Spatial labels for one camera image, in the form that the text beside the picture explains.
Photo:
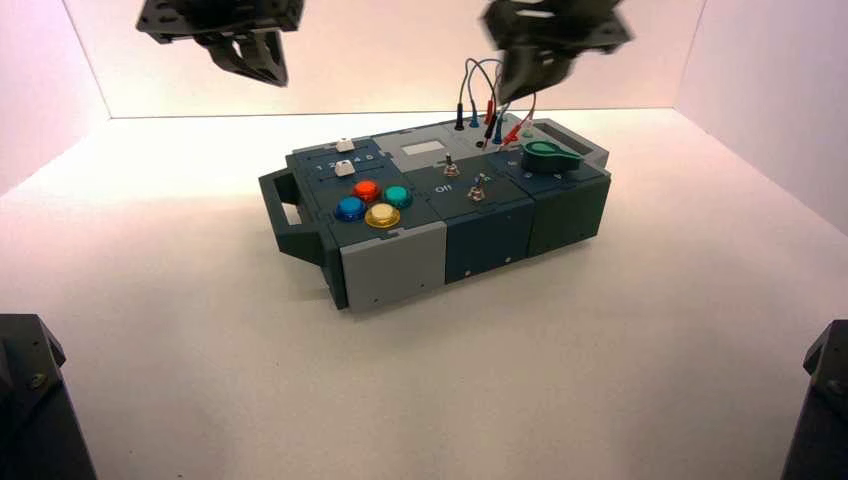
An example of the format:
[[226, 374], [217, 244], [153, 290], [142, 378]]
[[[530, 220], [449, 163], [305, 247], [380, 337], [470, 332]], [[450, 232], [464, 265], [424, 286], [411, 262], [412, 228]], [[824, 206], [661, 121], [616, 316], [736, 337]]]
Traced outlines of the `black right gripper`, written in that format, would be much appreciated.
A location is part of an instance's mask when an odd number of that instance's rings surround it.
[[[563, 82], [574, 52], [612, 53], [633, 39], [617, 1], [492, 1], [482, 21], [502, 52], [502, 104]], [[546, 52], [541, 58], [541, 50]]]

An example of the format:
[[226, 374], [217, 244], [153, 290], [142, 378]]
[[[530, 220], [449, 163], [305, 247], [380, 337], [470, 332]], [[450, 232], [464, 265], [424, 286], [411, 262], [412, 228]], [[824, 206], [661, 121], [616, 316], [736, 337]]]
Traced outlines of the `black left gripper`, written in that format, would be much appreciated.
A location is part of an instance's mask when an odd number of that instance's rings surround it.
[[[289, 76], [278, 31], [297, 31], [304, 6], [301, 0], [145, 1], [136, 29], [162, 44], [197, 36], [196, 42], [222, 70], [286, 87]], [[235, 38], [237, 51], [227, 37], [203, 36], [246, 32]]]

